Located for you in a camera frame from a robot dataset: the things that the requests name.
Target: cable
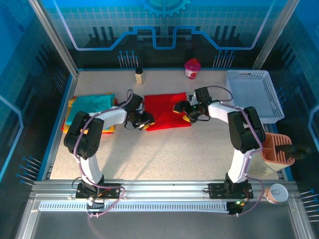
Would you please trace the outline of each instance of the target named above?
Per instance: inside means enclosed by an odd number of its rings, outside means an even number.
[[[107,191],[110,191],[110,190],[111,190],[110,188],[105,189],[105,190],[103,191],[103,193],[100,193],[100,194],[98,195],[98,197],[101,197],[101,196],[104,195]]]
[[[89,179],[89,177],[85,174],[83,168],[82,168],[82,165],[81,165],[81,159],[80,157],[77,155],[77,148],[79,146],[79,142],[84,134],[84,131],[86,130],[86,128],[89,126],[89,124],[91,123],[91,121],[96,118],[97,116],[100,116],[104,113],[107,113],[107,112],[111,112],[111,111],[116,111],[116,110],[119,110],[120,108],[123,108],[124,106],[126,106],[132,99],[133,97],[133,90],[132,89],[129,89],[126,93],[126,97],[127,97],[127,101],[122,104],[121,106],[117,107],[117,108],[111,108],[111,109],[107,109],[107,110],[104,110],[104,111],[101,111],[101,112],[98,112],[96,114],[94,114],[93,116],[91,116],[89,118],[89,120],[85,123],[85,125],[83,126],[83,129],[78,137],[78,139],[76,140],[76,143],[75,143],[75,146],[74,146],[74,150],[73,150],[73,156],[75,157],[77,163],[78,163],[78,166],[79,166],[79,169],[81,171],[81,174],[95,187],[98,187],[98,188],[103,188],[103,189],[113,189],[113,188],[118,188],[118,189],[122,189],[123,192],[122,194],[119,196],[119,198],[104,212],[102,213],[96,213],[95,215],[91,215],[87,212],[87,214],[89,214],[91,217],[99,217],[103,214],[106,214],[108,211],[110,211],[113,207],[115,207],[115,205],[121,200],[121,198],[124,196],[125,194],[125,188],[122,187],[122,186],[101,186],[101,185],[98,185],[96,183],[94,183],[93,181],[91,181],[91,179]]]
[[[218,189],[218,190],[214,190],[214,189],[210,189],[210,188],[204,188],[203,192],[204,193],[210,193],[210,192],[220,192],[220,191],[223,191],[223,190],[225,190],[225,187],[223,187],[222,189]]]
[[[256,202],[250,209],[248,209],[247,211],[245,211],[245,212],[243,212],[243,213],[241,213],[241,214],[236,214],[237,217],[239,217],[239,216],[242,216],[242,215],[245,215],[245,214],[251,212],[251,211],[259,204],[259,202],[261,201],[261,199],[262,199],[262,197],[263,197],[263,194],[264,194],[264,184],[263,184],[263,182],[262,182],[261,180],[257,179],[257,178],[251,178],[251,177],[249,177],[249,176],[247,175],[247,168],[248,168],[249,161],[250,161],[252,155],[255,154],[255,153],[257,153],[257,152],[261,153],[261,152],[263,151],[263,144],[262,144],[261,141],[259,140],[259,138],[258,138],[256,132],[254,131],[253,126],[251,125],[251,123],[250,123],[250,121],[249,121],[249,119],[248,119],[247,114],[245,113],[245,111],[244,111],[242,108],[235,107],[235,106],[231,106],[231,105],[224,104],[224,103],[221,103],[221,105],[222,105],[222,106],[226,106],[226,107],[233,108],[233,109],[235,109],[235,110],[238,110],[238,111],[240,111],[240,112],[243,114],[243,116],[244,116],[244,118],[245,118],[245,121],[246,121],[246,123],[247,123],[249,129],[251,130],[251,132],[252,132],[252,134],[253,134],[255,140],[257,141],[257,143],[258,143],[258,145],[259,145],[259,149],[258,149],[258,150],[252,151],[252,152],[249,153],[248,158],[247,158],[247,161],[246,161],[246,165],[244,166],[244,175],[246,176],[246,178],[248,178],[248,179],[250,179],[250,180],[256,180],[256,181],[258,181],[258,182],[260,183],[261,193],[260,193],[260,196],[259,196],[257,202]]]
[[[142,111],[145,110],[145,102],[144,102],[144,99],[142,99]]]
[[[249,203],[249,196],[248,196],[248,193],[247,193],[245,190],[243,190],[243,192],[246,194],[246,197],[247,197],[247,203]]]
[[[226,99],[226,100],[219,100],[219,101],[222,101],[222,102],[229,102],[229,101],[232,101],[234,99],[234,96],[233,96],[233,93],[230,92],[229,89],[225,88],[225,87],[222,87],[222,86],[207,86],[207,88],[220,88],[220,89],[223,89],[225,91],[227,91],[229,94],[230,94],[230,99]]]
[[[76,179],[73,180],[73,182],[72,182],[72,184],[71,184],[71,187],[72,187],[72,188],[73,188],[73,185],[74,185],[75,181],[78,180],[78,179],[80,179],[80,178],[82,178],[82,177],[77,177]]]

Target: aluminum frame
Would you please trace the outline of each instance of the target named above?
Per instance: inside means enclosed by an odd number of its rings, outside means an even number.
[[[209,199],[209,195],[203,192],[208,183],[223,183],[221,180],[213,181],[171,181],[171,180],[109,180],[112,183],[121,183],[126,188],[123,201],[132,202],[225,202],[235,201],[226,199]],[[269,187],[277,180],[264,180],[264,187]],[[250,182],[254,192],[251,202],[256,202],[261,194],[261,186],[258,182]],[[281,182],[289,191],[289,208],[294,225],[300,239],[314,239],[310,222],[303,207],[298,188],[295,182]],[[38,213],[41,211],[41,202],[79,202],[85,200],[75,199],[76,189],[71,187],[72,180],[47,180],[35,182],[29,201],[25,208],[17,239],[30,238],[36,228]]]
[[[53,163],[54,163],[54,160],[56,158],[56,154],[57,154],[58,149],[59,149],[60,140],[61,140],[62,134],[63,134],[63,132],[60,129],[61,129],[61,126],[63,124],[66,113],[67,113],[69,100],[74,95],[78,80],[79,80],[79,75],[77,77],[72,77],[70,87],[67,88],[68,92],[65,92],[66,98],[65,98],[65,102],[62,102],[63,109],[62,109],[61,117],[59,119],[56,119],[56,122],[58,123],[58,125],[57,125],[57,128],[55,129],[55,131],[52,132],[54,134],[52,145],[50,147],[50,151],[48,154],[48,158],[46,160],[46,164],[41,166],[41,167],[44,167],[44,171],[43,171],[42,175],[39,175],[38,180],[46,180],[50,168],[53,167]]]
[[[43,6],[42,2],[39,0],[28,0],[31,7],[33,8],[36,16],[40,20],[42,26],[44,27],[46,33],[50,37],[50,40],[54,44],[55,48],[57,49],[59,55],[61,56],[64,64],[68,68],[69,72],[72,74],[73,77],[78,76],[78,69],[67,50],[64,42],[62,41],[61,36],[59,35],[58,31],[55,29],[52,21],[48,17],[45,7]]]
[[[299,3],[299,0],[287,0],[283,10],[281,11],[279,17],[277,18],[275,22],[275,25],[273,26],[273,29],[269,33],[265,41],[265,44],[260,50],[252,69],[255,69],[255,70],[261,69],[269,53],[275,46],[275,43],[277,42],[278,38],[282,34],[285,26],[287,25],[291,15],[294,13],[298,3]]]

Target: white cup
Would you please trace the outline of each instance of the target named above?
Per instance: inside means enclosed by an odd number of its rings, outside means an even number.
[[[288,190],[284,185],[275,183],[264,190],[264,197],[272,204],[282,203],[288,199]]]

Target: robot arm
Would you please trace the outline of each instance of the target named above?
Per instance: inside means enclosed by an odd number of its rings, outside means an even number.
[[[247,171],[247,161],[249,155],[259,148],[251,130],[247,127],[247,122],[240,110],[232,106],[213,101],[208,93],[208,88],[203,87],[195,90],[190,102],[183,101],[175,105],[174,112],[185,112],[184,120],[195,123],[196,121],[209,121],[210,118],[220,119],[229,125],[229,134],[234,147],[234,156],[231,167],[226,173],[225,188],[228,194],[240,190],[244,184],[248,183],[245,176]],[[244,108],[243,111],[248,116],[256,135],[261,142],[266,139],[265,132],[254,107]]]
[[[120,106],[125,102],[112,107],[113,111],[108,111],[94,118],[87,128],[87,133],[80,140],[77,148],[77,155],[80,157],[81,166],[85,175],[95,184],[102,184],[104,177],[99,169],[96,151],[100,144],[102,130],[120,123],[131,122],[134,128],[140,130],[155,123],[153,116],[143,111],[143,98],[133,94],[132,99],[123,108]],[[73,154],[75,143],[79,138],[83,126],[88,119],[96,113],[78,112],[75,116],[68,133],[64,139],[64,145]],[[82,175],[82,180],[89,187],[91,182]]]

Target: folded fabric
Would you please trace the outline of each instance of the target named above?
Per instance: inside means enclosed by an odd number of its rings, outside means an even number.
[[[180,101],[186,101],[186,93],[145,96],[145,111],[155,118],[155,124],[150,125],[146,130],[190,127],[191,123],[183,120],[185,114],[173,112],[174,105]]]
[[[73,106],[73,103],[76,101],[77,97],[73,97],[71,100],[69,100],[68,102],[68,110],[67,110],[67,113],[66,113],[66,119],[69,117],[70,115],[70,112],[72,110],[72,106]],[[68,125],[66,123],[66,120],[64,120],[64,123],[61,127],[61,130],[63,131],[63,133],[67,133],[68,130],[70,128],[70,125]],[[106,129],[103,129],[102,130],[102,133],[113,133],[115,131],[115,126],[111,126],[109,128],[106,128]]]
[[[115,95],[98,95],[98,96],[78,96],[72,104],[69,117],[66,118],[66,124],[71,125],[75,115],[79,111],[95,113],[107,110],[113,106]]]

